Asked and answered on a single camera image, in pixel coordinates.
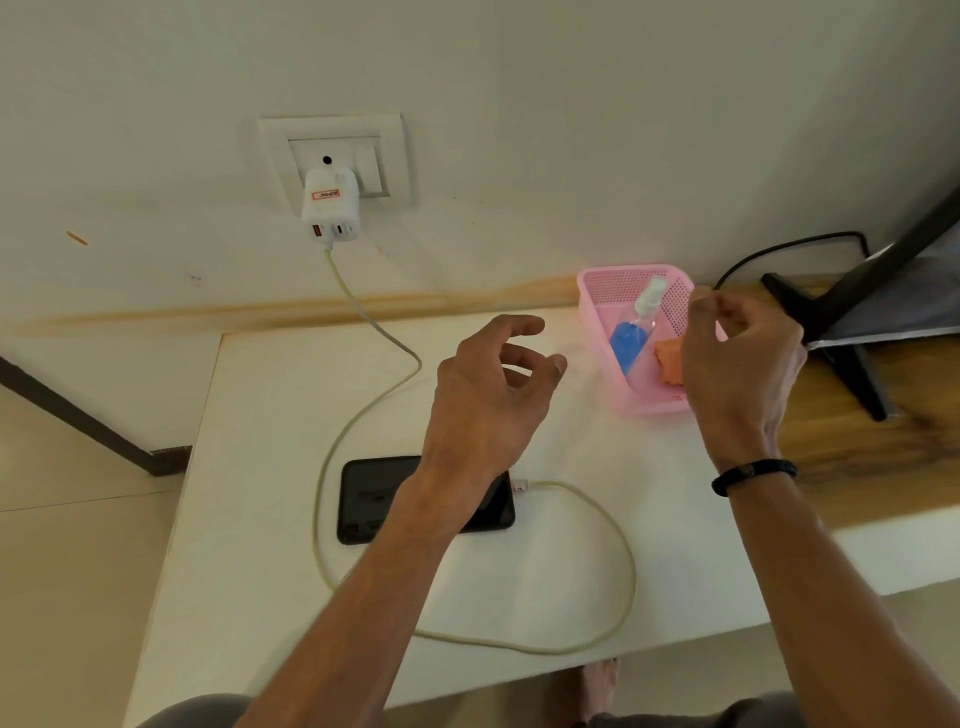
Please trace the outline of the person's right hand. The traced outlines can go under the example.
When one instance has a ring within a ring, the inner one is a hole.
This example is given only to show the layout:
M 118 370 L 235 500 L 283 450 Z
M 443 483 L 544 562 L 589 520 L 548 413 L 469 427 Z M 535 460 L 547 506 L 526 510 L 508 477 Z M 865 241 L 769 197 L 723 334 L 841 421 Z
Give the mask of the person's right hand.
M 733 338 L 683 335 L 683 386 L 705 451 L 719 473 L 780 458 L 778 432 L 789 395 L 807 361 L 803 331 L 769 302 L 758 302 L 755 327 Z

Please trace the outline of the person's right forearm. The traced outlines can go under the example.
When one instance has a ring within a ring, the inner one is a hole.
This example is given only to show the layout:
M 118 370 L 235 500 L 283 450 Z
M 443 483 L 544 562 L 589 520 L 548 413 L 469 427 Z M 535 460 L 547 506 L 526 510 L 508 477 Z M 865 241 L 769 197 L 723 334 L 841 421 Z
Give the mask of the person's right forearm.
M 960 728 L 960 697 L 783 472 L 726 491 L 808 728 Z

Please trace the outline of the person's left forearm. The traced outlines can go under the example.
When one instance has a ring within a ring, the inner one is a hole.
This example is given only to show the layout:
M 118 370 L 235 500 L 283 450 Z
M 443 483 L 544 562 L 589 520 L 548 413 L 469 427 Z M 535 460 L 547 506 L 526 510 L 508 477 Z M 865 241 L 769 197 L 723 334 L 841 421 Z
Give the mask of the person's left forearm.
M 438 568 L 509 458 L 426 456 L 384 524 L 235 728 L 370 728 L 381 715 Z

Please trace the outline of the orange cloth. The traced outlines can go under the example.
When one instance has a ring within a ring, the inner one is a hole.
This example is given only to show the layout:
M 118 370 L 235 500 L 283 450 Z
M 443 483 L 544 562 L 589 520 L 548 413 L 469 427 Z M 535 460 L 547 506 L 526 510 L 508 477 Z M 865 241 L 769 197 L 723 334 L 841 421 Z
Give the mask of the orange cloth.
M 654 343 L 654 358 L 658 365 L 659 380 L 667 386 L 683 387 L 682 346 L 683 336 L 664 338 Z

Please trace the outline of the blue liquid spray bottle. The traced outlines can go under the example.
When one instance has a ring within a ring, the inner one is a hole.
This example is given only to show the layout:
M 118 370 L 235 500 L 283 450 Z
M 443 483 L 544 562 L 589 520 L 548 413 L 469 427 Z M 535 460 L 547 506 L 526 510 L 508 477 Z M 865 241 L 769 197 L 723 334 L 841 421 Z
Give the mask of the blue liquid spray bottle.
M 626 305 L 608 338 L 620 373 L 628 378 L 649 343 L 657 325 L 657 316 L 668 287 L 663 276 L 650 278 L 635 301 Z

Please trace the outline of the pink plastic basket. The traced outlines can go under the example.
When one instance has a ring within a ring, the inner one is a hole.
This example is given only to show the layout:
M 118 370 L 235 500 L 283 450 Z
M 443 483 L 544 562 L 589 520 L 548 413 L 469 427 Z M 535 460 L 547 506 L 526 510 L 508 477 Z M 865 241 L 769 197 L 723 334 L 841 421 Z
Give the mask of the pink plastic basket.
M 650 279 L 664 277 L 668 287 L 656 316 L 649 343 L 624 377 L 609 338 L 621 311 L 632 304 Z M 599 377 L 611 407 L 625 417 L 674 414 L 689 410 L 684 387 L 661 383 L 654 356 L 659 340 L 682 336 L 688 328 L 689 301 L 694 284 L 675 266 L 633 264 L 589 268 L 579 273 L 579 311 L 583 335 L 598 365 Z

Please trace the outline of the black monitor stand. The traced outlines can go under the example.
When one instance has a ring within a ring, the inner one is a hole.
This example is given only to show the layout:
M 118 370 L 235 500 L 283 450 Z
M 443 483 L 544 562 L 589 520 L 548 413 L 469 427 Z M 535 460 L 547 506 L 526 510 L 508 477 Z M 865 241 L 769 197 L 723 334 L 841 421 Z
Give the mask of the black monitor stand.
M 867 344 L 817 349 L 808 346 L 957 222 L 960 222 L 960 183 L 891 245 L 844 273 L 822 294 L 814 295 L 777 273 L 765 273 L 760 279 L 784 312 L 802 328 L 803 345 L 826 362 L 874 421 L 882 422 L 895 416 L 897 409 L 875 376 L 865 348 Z

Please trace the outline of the black wristband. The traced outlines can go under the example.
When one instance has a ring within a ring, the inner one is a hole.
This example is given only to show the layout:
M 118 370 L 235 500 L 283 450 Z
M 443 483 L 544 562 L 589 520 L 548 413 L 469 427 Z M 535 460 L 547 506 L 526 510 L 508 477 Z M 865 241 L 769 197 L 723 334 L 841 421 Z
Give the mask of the black wristband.
M 791 461 L 779 458 L 764 458 L 750 463 L 731 467 L 720 472 L 711 482 L 712 491 L 721 498 L 728 498 L 728 491 L 755 478 L 784 474 L 794 479 L 798 474 L 798 467 Z

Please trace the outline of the grey flat screen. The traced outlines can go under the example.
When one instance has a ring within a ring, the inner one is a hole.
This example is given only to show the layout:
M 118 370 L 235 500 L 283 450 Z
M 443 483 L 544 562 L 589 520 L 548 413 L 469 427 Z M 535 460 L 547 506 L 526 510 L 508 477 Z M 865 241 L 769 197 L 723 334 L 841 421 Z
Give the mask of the grey flat screen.
M 960 222 L 822 336 L 810 350 L 960 334 Z

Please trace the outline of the black smartphone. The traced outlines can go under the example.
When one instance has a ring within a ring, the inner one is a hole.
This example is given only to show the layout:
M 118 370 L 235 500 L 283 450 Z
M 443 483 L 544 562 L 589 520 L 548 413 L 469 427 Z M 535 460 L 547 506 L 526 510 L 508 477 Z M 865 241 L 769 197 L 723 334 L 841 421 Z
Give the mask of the black smartphone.
M 419 467 L 420 455 L 355 459 L 341 470 L 337 540 L 346 546 L 366 545 L 377 536 L 404 480 Z M 517 518 L 509 471 L 493 480 L 461 533 L 485 533 L 511 528 Z

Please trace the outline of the white charger adapter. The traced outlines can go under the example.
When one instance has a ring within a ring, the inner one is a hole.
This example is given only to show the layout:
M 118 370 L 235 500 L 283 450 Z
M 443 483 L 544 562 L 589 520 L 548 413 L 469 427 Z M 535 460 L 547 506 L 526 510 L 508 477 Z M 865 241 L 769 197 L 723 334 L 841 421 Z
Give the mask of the white charger adapter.
M 301 220 L 308 237 L 330 249 L 361 233 L 357 177 L 348 167 L 323 166 L 306 173 Z

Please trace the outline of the person's grey shorts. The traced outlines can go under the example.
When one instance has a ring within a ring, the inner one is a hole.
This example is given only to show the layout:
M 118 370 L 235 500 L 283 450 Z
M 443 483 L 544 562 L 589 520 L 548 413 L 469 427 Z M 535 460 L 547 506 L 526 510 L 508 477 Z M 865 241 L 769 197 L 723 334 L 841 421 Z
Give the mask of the person's grey shorts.
M 253 698 L 241 694 L 202 695 L 174 704 L 136 728 L 234 728 Z M 701 715 L 639 713 L 617 716 L 600 712 L 588 721 L 560 723 L 560 728 L 808 728 L 792 692 L 770 692 L 739 700 L 725 710 Z

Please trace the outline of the dark floor skirting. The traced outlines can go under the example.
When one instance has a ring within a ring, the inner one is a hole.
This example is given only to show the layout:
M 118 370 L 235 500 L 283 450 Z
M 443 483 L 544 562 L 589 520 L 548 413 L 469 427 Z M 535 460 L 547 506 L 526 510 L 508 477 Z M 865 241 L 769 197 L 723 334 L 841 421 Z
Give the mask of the dark floor skirting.
M 146 450 L 57 393 L 26 370 L 0 356 L 0 386 L 58 419 L 154 478 L 185 474 L 190 445 Z

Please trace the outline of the wooden wall trim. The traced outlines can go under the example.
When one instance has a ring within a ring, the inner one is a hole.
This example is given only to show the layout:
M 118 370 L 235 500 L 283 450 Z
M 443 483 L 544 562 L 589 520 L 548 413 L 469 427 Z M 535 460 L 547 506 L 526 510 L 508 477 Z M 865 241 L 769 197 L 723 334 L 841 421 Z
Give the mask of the wooden wall trim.
M 356 297 L 376 321 L 474 313 L 569 308 L 579 300 L 575 276 L 542 278 L 500 289 Z M 181 334 L 237 334 L 336 326 L 361 320 L 346 294 L 333 297 L 58 314 L 16 321 L 0 319 L 0 338 L 87 338 Z

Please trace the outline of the white wall socket plate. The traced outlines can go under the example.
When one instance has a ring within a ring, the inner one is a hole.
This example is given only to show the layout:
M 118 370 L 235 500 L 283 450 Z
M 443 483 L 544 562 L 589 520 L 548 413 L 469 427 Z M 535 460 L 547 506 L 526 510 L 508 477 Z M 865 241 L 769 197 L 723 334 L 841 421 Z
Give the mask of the white wall socket plate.
M 261 118 L 257 129 L 280 200 L 303 210 L 306 174 L 314 168 L 349 168 L 362 199 L 383 208 L 413 206 L 406 127 L 398 113 Z

